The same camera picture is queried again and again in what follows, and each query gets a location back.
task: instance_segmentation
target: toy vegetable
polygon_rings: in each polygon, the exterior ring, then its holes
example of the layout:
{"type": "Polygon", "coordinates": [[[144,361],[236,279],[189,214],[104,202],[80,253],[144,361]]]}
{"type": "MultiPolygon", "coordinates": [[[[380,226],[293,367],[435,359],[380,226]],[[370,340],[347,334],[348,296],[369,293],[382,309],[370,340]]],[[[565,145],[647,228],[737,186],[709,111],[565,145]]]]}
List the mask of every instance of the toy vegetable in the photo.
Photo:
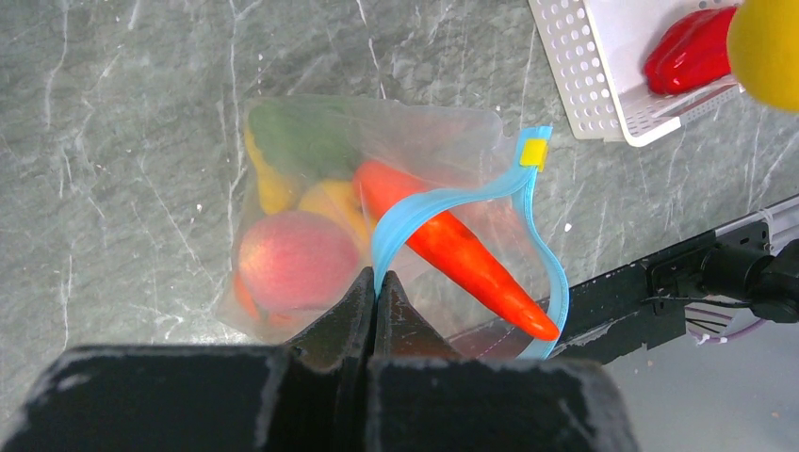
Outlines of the toy vegetable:
{"type": "Polygon", "coordinates": [[[672,25],[644,64],[649,89],[681,94],[729,74],[726,35],[736,10],[702,9],[672,25]]]}
{"type": "MultiPolygon", "coordinates": [[[[404,198],[430,190],[418,179],[373,160],[361,165],[353,182],[375,218],[381,218],[404,198]]],[[[407,245],[486,308],[527,334],[544,341],[558,338],[558,327],[544,310],[450,212],[423,224],[407,245]]]]}

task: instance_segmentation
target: gray floor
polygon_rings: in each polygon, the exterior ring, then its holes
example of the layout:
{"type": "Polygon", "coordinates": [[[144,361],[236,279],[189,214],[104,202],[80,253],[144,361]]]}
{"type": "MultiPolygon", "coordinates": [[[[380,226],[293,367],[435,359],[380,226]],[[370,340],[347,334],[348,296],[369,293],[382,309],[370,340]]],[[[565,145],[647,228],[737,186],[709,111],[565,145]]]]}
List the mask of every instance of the gray floor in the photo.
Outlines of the gray floor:
{"type": "MultiPolygon", "coordinates": [[[[493,109],[508,132],[555,125],[536,216],[572,283],[799,192],[799,121],[743,97],[643,149],[575,141],[524,1],[4,0],[0,8],[0,424],[65,347],[247,341],[212,308],[243,189],[240,112],[258,92],[384,91],[410,105],[493,109]]],[[[774,355],[787,352],[781,340],[795,343],[790,329],[760,334],[774,355]]],[[[706,379],[717,361],[749,362],[757,344],[719,352],[683,344],[650,360],[681,366],[685,357],[699,366],[685,374],[706,379]]],[[[613,366],[624,360],[649,361],[631,355],[613,366]]],[[[673,391],[650,373],[619,375],[634,413],[674,419],[671,411],[697,412],[700,402],[710,410],[717,400],[647,405],[647,385],[673,391]]],[[[730,392],[753,384],[713,375],[711,385],[730,392]]],[[[737,400],[795,450],[787,433],[795,403],[737,400]]],[[[719,403],[707,417],[728,410],[719,403]]],[[[710,423],[707,438],[747,431],[735,426],[710,423]]],[[[648,446],[659,438],[644,435],[647,449],[659,450],[648,446]]]]}

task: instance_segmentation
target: yellow fruit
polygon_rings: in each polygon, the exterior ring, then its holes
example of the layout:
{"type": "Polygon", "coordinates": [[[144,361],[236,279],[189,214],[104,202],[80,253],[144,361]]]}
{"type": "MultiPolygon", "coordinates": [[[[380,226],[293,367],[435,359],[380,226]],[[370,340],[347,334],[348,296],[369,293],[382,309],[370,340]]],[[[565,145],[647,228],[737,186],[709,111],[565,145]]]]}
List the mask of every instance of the yellow fruit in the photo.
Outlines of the yellow fruit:
{"type": "Polygon", "coordinates": [[[799,112],[799,0],[746,0],[727,35],[732,73],[759,102],[799,112]]]}
{"type": "Polygon", "coordinates": [[[264,161],[263,152],[255,145],[255,136],[249,126],[244,128],[244,147],[255,167],[258,200],[264,213],[277,214],[291,208],[297,201],[299,185],[264,161]]]}
{"type": "Polygon", "coordinates": [[[362,257],[368,259],[369,233],[377,223],[370,220],[367,224],[361,201],[352,189],[352,182],[325,179],[302,195],[297,209],[333,220],[350,234],[362,257]]]}

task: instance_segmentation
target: orange-red vegetable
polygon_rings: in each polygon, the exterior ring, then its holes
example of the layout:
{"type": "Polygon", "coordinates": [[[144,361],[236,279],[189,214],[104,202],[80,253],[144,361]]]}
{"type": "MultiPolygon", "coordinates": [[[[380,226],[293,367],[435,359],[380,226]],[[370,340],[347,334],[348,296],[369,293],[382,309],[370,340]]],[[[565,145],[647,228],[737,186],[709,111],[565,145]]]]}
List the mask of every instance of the orange-red vegetable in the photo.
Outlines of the orange-red vegetable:
{"type": "MultiPolygon", "coordinates": [[[[417,178],[373,160],[361,165],[353,183],[375,218],[381,218],[402,199],[430,190],[417,178]]],[[[423,224],[407,245],[486,308],[527,334],[545,341],[558,338],[558,327],[544,310],[450,212],[423,224]]]]}

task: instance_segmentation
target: yellow ball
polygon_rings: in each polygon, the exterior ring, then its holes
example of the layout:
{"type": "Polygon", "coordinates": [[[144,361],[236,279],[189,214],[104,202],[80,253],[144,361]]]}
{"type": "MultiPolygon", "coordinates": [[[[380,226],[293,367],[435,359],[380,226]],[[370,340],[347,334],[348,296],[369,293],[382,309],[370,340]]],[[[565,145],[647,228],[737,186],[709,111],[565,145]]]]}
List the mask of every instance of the yellow ball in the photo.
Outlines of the yellow ball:
{"type": "Polygon", "coordinates": [[[799,0],[746,0],[727,50],[732,73],[753,98],[799,113],[799,0]]]}

